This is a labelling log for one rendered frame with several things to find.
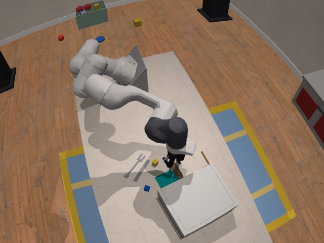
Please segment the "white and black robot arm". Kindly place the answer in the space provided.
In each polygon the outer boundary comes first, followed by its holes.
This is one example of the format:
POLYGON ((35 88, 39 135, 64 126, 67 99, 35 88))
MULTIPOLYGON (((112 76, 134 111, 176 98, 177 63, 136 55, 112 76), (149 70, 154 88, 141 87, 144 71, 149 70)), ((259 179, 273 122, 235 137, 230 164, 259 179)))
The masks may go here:
POLYGON ((132 81, 138 63, 131 55, 112 59, 98 55, 100 44, 88 39, 69 62, 69 70, 76 78, 72 91, 80 98, 91 97, 109 110, 123 107, 130 101, 139 101, 151 108, 153 113, 145 126, 147 137, 166 144, 172 154, 193 155, 196 142, 187 138, 188 127, 172 102, 161 99, 135 86, 122 86, 132 81), (107 75, 121 85, 103 77, 107 75))

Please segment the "steel hook with wooden handle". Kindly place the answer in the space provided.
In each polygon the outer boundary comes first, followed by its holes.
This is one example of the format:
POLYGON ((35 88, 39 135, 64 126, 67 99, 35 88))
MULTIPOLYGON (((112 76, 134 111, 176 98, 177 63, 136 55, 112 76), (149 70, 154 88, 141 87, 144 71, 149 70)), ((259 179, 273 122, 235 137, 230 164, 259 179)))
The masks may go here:
POLYGON ((177 165, 175 164, 175 162, 174 162, 174 164, 173 164, 173 171, 174 171, 174 173, 176 174, 176 176, 177 176, 178 179, 183 178, 183 175, 182 175, 182 173, 180 172, 180 170, 179 170, 179 168, 177 167, 177 165))

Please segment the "small blue cube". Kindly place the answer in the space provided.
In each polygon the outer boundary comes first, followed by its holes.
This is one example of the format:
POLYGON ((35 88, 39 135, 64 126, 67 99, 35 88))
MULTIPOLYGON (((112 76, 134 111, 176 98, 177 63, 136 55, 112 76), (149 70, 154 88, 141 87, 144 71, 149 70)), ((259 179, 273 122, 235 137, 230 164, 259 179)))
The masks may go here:
POLYGON ((144 190, 149 192, 150 186, 145 185, 144 190))

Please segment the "grey flat bar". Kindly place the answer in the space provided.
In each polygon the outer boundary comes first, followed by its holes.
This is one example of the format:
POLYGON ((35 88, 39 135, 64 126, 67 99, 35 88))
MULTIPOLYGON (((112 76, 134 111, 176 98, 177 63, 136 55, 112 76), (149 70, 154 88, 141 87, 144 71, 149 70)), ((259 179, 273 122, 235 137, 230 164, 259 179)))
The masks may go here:
POLYGON ((137 182, 137 180, 139 179, 139 177, 141 176, 142 172, 144 171, 144 169, 146 168, 146 166, 148 165, 150 160, 146 160, 144 165, 142 166, 142 168, 140 169, 140 171, 138 172, 138 174, 136 175, 135 179, 133 181, 137 182))

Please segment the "teal square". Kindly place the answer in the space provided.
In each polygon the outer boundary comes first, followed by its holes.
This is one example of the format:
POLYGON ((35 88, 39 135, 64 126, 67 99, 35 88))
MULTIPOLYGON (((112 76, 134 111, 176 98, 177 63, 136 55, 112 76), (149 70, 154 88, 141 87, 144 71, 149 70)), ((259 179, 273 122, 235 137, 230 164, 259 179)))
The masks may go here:
POLYGON ((163 187, 178 180, 174 171, 171 171, 171 170, 169 170, 161 175, 156 176, 155 179, 158 182, 160 188, 163 188, 163 187))

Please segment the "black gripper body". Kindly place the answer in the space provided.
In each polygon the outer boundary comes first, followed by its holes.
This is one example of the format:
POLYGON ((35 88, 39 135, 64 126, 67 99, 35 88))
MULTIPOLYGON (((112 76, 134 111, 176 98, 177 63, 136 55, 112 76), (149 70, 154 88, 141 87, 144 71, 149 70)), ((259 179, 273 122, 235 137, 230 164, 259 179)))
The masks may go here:
POLYGON ((172 153, 170 153, 168 151, 168 155, 167 156, 169 156, 168 159, 173 159, 173 158, 179 158, 179 157, 181 157, 182 154, 172 154, 172 153))

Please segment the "yellow block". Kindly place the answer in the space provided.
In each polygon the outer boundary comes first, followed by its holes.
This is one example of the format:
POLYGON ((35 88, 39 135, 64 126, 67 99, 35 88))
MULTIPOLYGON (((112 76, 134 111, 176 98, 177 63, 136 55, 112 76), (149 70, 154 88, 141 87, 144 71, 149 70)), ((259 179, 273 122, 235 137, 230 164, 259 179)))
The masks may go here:
POLYGON ((158 160, 154 159, 154 160, 152 161, 152 164, 156 166, 156 165, 158 164, 158 160))

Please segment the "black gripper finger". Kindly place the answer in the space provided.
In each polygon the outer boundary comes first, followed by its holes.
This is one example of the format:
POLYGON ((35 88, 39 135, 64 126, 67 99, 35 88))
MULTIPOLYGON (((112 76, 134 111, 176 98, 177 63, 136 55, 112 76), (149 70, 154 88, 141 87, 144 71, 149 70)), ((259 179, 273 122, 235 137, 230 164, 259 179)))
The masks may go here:
POLYGON ((173 171, 173 164, 174 164, 175 158, 170 159, 170 160, 168 161, 168 157, 169 157, 169 156, 167 156, 167 157, 163 157, 162 159, 163 159, 163 161, 166 163, 167 167, 170 168, 171 171, 173 171))
POLYGON ((180 161, 183 161, 184 160, 184 157, 185 157, 185 155, 183 154, 180 158, 177 158, 176 159, 176 165, 177 165, 178 168, 179 168, 179 164, 181 164, 180 161))

